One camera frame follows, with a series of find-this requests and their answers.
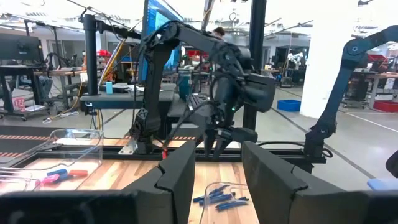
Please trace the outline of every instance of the wooden table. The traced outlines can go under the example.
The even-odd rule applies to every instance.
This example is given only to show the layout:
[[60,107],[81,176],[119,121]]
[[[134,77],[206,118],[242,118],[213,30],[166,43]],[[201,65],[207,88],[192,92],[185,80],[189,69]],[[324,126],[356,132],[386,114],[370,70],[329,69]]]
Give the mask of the wooden table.
[[[128,139],[104,139],[105,145],[124,146]],[[61,159],[37,159],[27,166],[27,168],[44,168],[51,164],[58,164]],[[59,186],[47,187],[41,190],[105,190],[122,189],[134,182],[152,168],[158,161],[129,161],[129,160],[103,160],[103,163],[94,169],[95,162],[91,159],[80,161],[74,169],[86,169],[89,176],[62,182]],[[195,183],[193,186],[193,198],[205,194],[206,186],[213,182],[231,182],[236,184],[246,184],[243,165],[241,162],[196,162],[195,164]],[[258,223],[254,207],[251,205],[232,208],[217,215],[217,223]],[[189,223],[199,223],[203,207],[198,203],[192,203],[190,208]]]
[[374,108],[374,102],[376,99],[376,94],[377,94],[377,86],[379,85],[380,79],[386,79],[386,78],[398,78],[398,73],[395,72],[386,72],[382,74],[377,74],[377,75],[367,75],[366,78],[373,78],[373,88],[371,92],[371,98],[369,100],[369,108],[373,109]]

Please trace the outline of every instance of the metal post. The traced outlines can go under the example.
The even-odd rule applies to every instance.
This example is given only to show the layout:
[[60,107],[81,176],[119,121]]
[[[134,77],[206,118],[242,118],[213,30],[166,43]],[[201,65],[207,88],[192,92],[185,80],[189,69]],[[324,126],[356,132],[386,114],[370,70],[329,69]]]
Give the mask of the metal post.
[[96,21],[93,15],[85,14],[83,28],[86,36],[87,61],[87,92],[89,95],[98,95],[97,83],[97,53],[96,53]]
[[26,36],[30,37],[30,33],[29,33],[29,27],[27,26],[28,21],[25,19],[25,30],[26,30]]
[[[253,58],[253,67],[261,74],[262,41],[264,40],[264,22],[266,20],[267,0],[252,0],[249,49]],[[257,110],[255,107],[245,105],[243,110],[243,127],[256,129]]]
[[58,36],[57,36],[57,28],[52,27],[52,29],[54,30],[54,36],[55,36],[55,47],[57,48],[57,54],[58,54],[58,66],[61,67],[61,53],[60,53],[60,46],[58,46]]

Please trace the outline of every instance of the computer monitor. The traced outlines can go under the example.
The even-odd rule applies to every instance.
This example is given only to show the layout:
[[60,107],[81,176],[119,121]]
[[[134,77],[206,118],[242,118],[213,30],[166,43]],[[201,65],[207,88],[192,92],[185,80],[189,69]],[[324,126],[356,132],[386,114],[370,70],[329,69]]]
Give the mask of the computer monitor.
[[41,47],[37,37],[0,34],[0,60],[37,60],[41,61]]
[[[165,0],[145,0],[144,18],[142,20],[141,38],[153,33],[167,21],[182,21],[183,17],[174,10]],[[169,75],[177,71],[178,61],[180,60],[181,46],[172,50],[169,60],[164,65],[163,74]],[[139,63],[139,82],[146,79],[148,64],[144,57],[140,58]]]

